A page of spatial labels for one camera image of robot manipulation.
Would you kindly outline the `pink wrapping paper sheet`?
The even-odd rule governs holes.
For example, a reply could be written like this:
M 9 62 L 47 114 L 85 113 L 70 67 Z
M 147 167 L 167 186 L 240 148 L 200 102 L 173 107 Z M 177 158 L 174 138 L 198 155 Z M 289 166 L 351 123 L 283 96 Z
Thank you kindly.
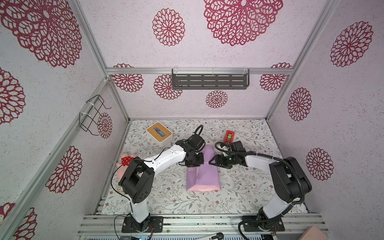
M 211 145 L 205 146 L 202 153 L 204 154 L 204 164 L 187 170 L 187 191 L 219 191 L 221 185 L 218 167 L 209 164 L 209 161 L 215 156 L 214 147 Z

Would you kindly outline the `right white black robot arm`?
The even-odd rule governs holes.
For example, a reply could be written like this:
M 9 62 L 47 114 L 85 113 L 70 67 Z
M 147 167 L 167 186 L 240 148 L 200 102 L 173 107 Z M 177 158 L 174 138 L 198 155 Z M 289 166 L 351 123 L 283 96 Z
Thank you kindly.
M 295 205 L 304 203 L 305 196 L 312 191 L 312 184 L 298 161 L 293 157 L 285 159 L 271 155 L 246 151 L 242 142 L 215 143 L 221 152 L 210 161 L 210 165 L 231 169 L 235 165 L 255 168 L 271 174 L 274 196 L 261 208 L 261 220 L 272 221 L 287 214 Z

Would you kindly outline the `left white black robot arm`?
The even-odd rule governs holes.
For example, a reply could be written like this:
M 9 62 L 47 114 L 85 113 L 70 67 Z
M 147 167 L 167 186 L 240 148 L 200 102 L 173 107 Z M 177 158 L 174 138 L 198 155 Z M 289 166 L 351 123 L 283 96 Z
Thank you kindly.
M 155 177 L 168 167 L 180 163 L 187 168 L 204 164 L 205 140 L 198 134 L 177 141 L 160 154 L 141 159 L 135 157 L 120 177 L 119 186 L 130 200 L 134 223 L 142 224 L 149 218 L 147 197 L 151 193 Z

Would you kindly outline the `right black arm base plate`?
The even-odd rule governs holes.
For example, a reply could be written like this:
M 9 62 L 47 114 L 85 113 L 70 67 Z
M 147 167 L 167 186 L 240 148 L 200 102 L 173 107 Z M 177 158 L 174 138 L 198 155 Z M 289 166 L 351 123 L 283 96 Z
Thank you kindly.
M 286 230 L 281 216 L 272 219 L 260 216 L 243 216 L 241 225 L 246 232 L 283 232 Z

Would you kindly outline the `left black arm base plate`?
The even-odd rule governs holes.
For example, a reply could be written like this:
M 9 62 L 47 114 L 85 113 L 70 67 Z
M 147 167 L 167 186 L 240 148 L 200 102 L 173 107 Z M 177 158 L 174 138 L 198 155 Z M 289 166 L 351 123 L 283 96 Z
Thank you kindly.
M 148 216 L 142 223 L 137 222 L 133 216 L 124 218 L 122 233 L 161 233 L 163 231 L 164 217 Z

